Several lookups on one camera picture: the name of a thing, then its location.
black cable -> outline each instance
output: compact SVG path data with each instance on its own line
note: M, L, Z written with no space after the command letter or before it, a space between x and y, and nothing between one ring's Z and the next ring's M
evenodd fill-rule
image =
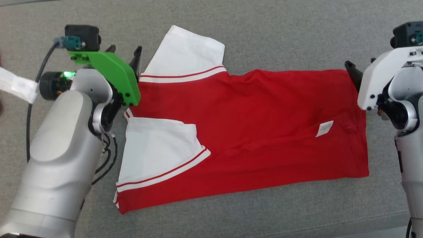
M40 81L41 75L43 74L44 68L46 67L47 61L49 60L50 56L52 55L53 51L59 46L59 42L56 42L52 45L50 50L47 52L46 56L44 57L43 63L41 63L40 69L38 70L37 77L35 78L35 82L38 83ZM26 147L27 147L27 163L31 157L29 145L30 145L30 127L31 127L31 112L32 112L32 104L28 105L27 111L27 131L26 131Z
M410 220L408 221L407 232L405 233L405 238L410 237L410 231L411 231L411 217L410 217Z
M100 181L100 179L102 179L104 176L106 176L106 174L113 168L113 165L115 164L115 162L116 162L116 159L118 158L118 143L116 142L116 137L113 137L113 142L115 143L115 156L113 157L113 161L112 161L112 163L110 164L110 166L107 168L107 170L102 174L102 175L100 175L98 178L96 178L92 183L91 183L91 185L94 185L94 184L96 184L98 181Z
M104 163L100 167L98 167L96 169L96 173L95 174L98 174L102 169L104 169L104 167L107 165L107 163L109 163L110 157L112 155L112 152L109 149L109 146L110 146L110 137L107 134L105 134L105 136L106 136L106 138L108 140L108 143L105 140L103 140L104 142L106 142L106 148L104 149L104 151L107 152L107 158L104 161Z

red stripe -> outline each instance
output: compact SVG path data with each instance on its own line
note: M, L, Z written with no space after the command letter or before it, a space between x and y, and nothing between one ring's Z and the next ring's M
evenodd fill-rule
M140 77L157 77L157 78L180 78L180 77L189 77L189 76L195 76L195 75L200 75L200 74L203 74L203 73L207 73L207 72L212 71L212 70L217 69L217 68L224 68L224 66L223 66L223 65L216 66L216 67L211 68L211 69L209 69L209 70L202 71L202 72L200 72L200 73L190 74L190 75L181 75L181 76L156 76L156 75L141 75Z
M169 174L169 173L171 173L171 172L173 172L173 171L175 171L175 170L177 170L177 169L179 169L179 168L182 168L182 167L184 167L185 165L187 165L187 164L189 164L189 163L191 163L191 162L193 162L196 158L198 158L198 156L200 156L204 151L206 151L207 149L203 149L197 156L195 156L193 159L191 159L190 161L188 161L188 162L186 162L186 163L184 163L183 165L180 165L180 166L178 166L178 167L176 167L176 168L174 168L174 169L172 169L172 170L170 170L170 171L168 171L168 172L166 172L166 173L164 173L164 174L161 174L161 175L158 175L158 176L156 176L156 177L152 177L152 178L149 178L149 179L146 179L146 180L142 180L142 181L140 181L140 182L129 182L129 183L124 183L124 184L120 184L120 185L117 185L116 187L122 187L122 186L125 186L125 185L128 185L128 184L138 184L138 183L143 183L143 182L147 182L147 181L150 181L150 180L153 180L153 179L157 179L157 178L159 178L159 177L162 177L162 176L165 176L165 175L167 175L167 174Z

gray table surface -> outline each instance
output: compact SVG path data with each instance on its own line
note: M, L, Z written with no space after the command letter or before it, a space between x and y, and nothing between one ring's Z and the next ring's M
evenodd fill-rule
M172 24L226 45L231 74L266 70L365 69L390 50L392 29L423 19L420 0L63 0L0 8L3 67L34 79L42 58L66 24L100 28L102 49L116 44L127 62L142 45L144 69ZM75 69L65 51L46 70ZM25 167L27 104L0 92L0 219L13 202ZM31 135L51 102L38 98ZM368 113L370 176L298 183L212 196L121 215L111 202L118 178L126 122L113 128L119 157L93 187L77 225L77 237L332 237L407 224L393 143L395 130Z

white label tag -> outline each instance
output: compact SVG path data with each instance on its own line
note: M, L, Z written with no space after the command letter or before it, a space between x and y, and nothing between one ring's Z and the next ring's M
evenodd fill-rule
M316 137L328 133L332 125L333 125L333 121L320 124L319 131L317 132Z
M32 104L37 97L37 87L36 82L16 76L0 67L0 90L14 94Z

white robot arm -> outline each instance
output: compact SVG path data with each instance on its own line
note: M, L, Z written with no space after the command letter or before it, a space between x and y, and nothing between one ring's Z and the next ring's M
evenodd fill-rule
M377 110L398 130L395 145L402 186L410 210L411 237L423 238L423 22L394 29L393 50L380 55L361 73L349 61L345 66L359 92L363 110Z
M102 134L112 137L116 152L110 132L114 118L122 105L140 101L141 47L126 64L114 54L114 45L99 52L98 33L97 27L67 25L65 36L55 40L41 64L36 78L40 95L55 102L28 148L28 164L16 198L0 224L1 238L74 237L85 197L116 161L115 153L109 167L94 180L109 160L97 167L104 147ZM42 74L57 47L66 48L71 60L86 66L76 73Z

